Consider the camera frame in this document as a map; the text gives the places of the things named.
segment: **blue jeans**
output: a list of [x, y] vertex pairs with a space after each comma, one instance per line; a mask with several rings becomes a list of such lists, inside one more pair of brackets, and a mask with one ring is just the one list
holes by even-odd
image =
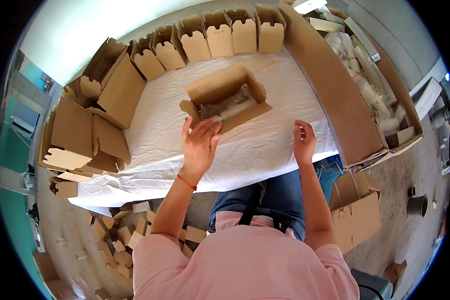
[[[265, 194], [262, 197], [255, 215], [287, 217], [292, 219], [290, 228], [295, 237], [305, 239], [305, 222], [303, 219], [302, 189], [299, 171], [295, 170], [277, 177], [268, 178]], [[210, 232], [215, 232], [216, 214], [220, 211], [234, 211], [243, 213], [245, 207], [257, 188], [258, 183], [240, 189], [218, 193], [210, 211]]]

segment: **pink t-shirt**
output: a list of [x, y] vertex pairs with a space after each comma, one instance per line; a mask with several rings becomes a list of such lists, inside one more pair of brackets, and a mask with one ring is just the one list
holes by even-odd
[[271, 218], [238, 225], [241, 215], [218, 212], [217, 232], [191, 260], [166, 237], [144, 237], [133, 250], [134, 299], [359, 299], [336, 245], [313, 251]]

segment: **hand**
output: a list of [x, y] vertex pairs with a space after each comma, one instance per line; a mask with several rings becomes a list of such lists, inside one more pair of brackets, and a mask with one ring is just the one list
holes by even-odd
[[309, 123], [295, 120], [294, 131], [294, 146], [293, 153], [295, 154], [296, 163], [301, 168], [305, 165], [312, 164], [312, 155], [317, 139], [313, 133], [313, 128]]
[[189, 133], [192, 116], [189, 116], [182, 129], [183, 167], [180, 177], [188, 184], [196, 186], [205, 172], [210, 169], [215, 158], [222, 122], [212, 122], [211, 118], [201, 121]]

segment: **teal wall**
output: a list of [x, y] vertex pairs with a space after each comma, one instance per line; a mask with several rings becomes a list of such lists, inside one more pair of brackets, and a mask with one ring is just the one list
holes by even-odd
[[45, 89], [45, 80], [40, 79], [40, 76], [42, 76], [42, 72], [42, 69], [40, 69], [30, 61], [23, 71], [23, 75], [43, 92], [46, 92], [47, 90]]
[[[5, 115], [9, 122], [13, 106], [17, 102], [12, 98]], [[30, 140], [22, 137], [30, 145]], [[30, 148], [4, 123], [0, 134], [0, 165], [13, 171], [22, 173], [28, 170], [28, 153]], [[52, 299], [38, 273], [32, 252], [37, 251], [34, 234], [27, 215], [27, 197], [20, 193], [0, 188], [0, 210], [5, 221], [6, 230], [20, 261], [29, 273], [35, 285], [47, 299]]]

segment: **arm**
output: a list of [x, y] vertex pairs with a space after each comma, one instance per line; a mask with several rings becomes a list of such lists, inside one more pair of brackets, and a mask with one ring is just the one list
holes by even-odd
[[312, 165], [316, 138], [312, 126], [295, 121], [294, 155], [300, 172], [305, 221], [305, 243], [313, 250], [325, 244], [335, 244], [332, 215]]
[[[198, 182], [210, 168], [215, 158], [215, 151], [222, 129], [221, 122], [206, 119], [198, 123], [189, 133], [192, 116], [186, 119], [182, 129], [183, 167], [178, 175], [191, 186]], [[168, 194], [160, 205], [153, 224], [151, 234], [160, 234], [179, 245], [179, 233], [185, 220], [187, 208], [193, 189], [176, 178]]]

